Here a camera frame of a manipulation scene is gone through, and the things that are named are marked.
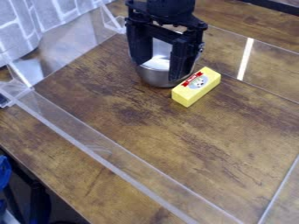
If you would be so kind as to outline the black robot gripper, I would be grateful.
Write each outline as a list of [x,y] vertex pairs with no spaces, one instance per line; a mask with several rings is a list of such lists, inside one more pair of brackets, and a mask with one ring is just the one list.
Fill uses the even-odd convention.
[[125,0],[125,6],[129,56],[137,65],[154,56],[152,37],[176,36],[164,25],[187,28],[172,41],[168,81],[178,81],[191,73],[203,48],[203,33],[208,28],[207,23],[192,15],[195,0]]

